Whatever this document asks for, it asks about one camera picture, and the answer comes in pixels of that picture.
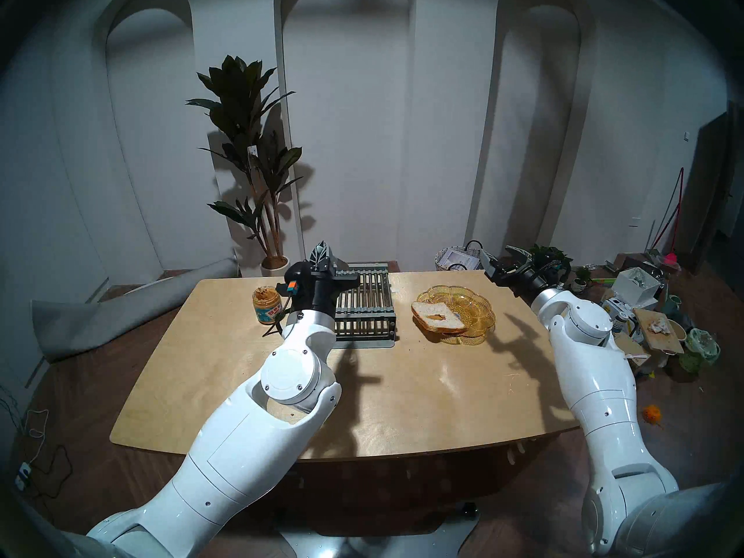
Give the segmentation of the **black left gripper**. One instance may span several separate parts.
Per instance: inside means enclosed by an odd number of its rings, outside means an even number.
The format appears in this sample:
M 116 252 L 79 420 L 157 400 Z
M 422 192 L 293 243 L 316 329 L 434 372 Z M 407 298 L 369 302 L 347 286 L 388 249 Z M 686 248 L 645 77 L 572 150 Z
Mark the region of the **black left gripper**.
M 349 271 L 348 263 L 338 258 L 330 246 L 319 243 L 304 260 L 291 265 L 283 276 L 281 295 L 290 298 L 289 313 L 315 311 L 336 317 L 340 294 L 357 288 L 360 276 Z

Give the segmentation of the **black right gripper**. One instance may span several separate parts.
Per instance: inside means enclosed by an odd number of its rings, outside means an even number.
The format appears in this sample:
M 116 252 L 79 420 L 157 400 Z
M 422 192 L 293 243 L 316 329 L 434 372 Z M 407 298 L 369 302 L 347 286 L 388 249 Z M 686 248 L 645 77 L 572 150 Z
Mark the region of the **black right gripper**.
M 556 255 L 533 257 L 516 246 L 505 246 L 505 250 L 508 255 L 502 258 L 480 250 L 480 261 L 488 279 L 517 298 L 535 299 L 544 290 L 565 283 L 571 272 L 570 264 Z

